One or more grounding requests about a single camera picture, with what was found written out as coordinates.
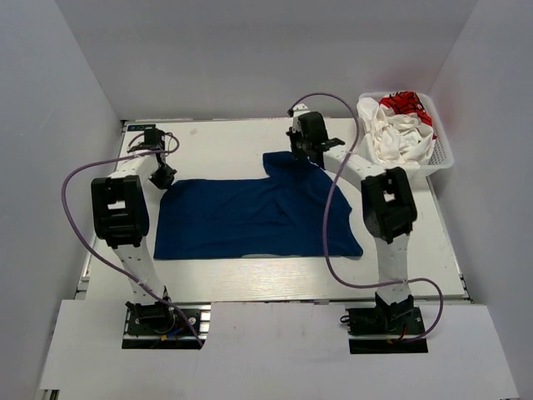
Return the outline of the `blue t shirt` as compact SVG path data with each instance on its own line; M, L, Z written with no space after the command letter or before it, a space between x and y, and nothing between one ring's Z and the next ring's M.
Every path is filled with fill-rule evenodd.
M352 208L317 165L290 152L262 156L261 179L175 182L162 196L157 260L321 257L359 258Z

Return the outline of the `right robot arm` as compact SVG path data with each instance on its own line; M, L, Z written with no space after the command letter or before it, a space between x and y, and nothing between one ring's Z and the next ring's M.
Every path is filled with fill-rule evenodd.
M417 210L405 171L351 154L318 112L295 117L287 136L289 150L262 155L263 178L175 182L160 202L155 259L359 258L351 206L336 185L344 180L360 191L376 244L377 325L397 331L413 303L406 250Z

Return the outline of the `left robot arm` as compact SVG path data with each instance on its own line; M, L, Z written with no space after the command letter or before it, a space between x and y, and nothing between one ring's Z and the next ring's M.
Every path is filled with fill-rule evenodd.
M166 162L166 134L147 128L142 141L133 146L134 157L107 177L91 182L92 215L97 237L119 257L123 269L133 275L130 284L132 309L168 300L167 288L159 279L147 247L150 218L143 188L167 190L176 170Z

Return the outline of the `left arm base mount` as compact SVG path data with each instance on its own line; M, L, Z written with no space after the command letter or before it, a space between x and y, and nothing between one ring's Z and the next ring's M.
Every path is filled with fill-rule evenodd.
M191 324L198 337L204 343L207 339L211 321L209 306L184 307L184 317L177 311L170 311L170 318L165 319L157 312L150 317L140 319L128 308L122 334L122 349L125 350L199 350Z

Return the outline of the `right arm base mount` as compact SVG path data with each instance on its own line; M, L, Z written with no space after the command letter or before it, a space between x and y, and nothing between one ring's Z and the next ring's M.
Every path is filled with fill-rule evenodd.
M375 308L348 308L340 317L347 327L349 349L352 355L422 354L428 353L425 338L411 341L425 331L418 307L407 317L386 325Z

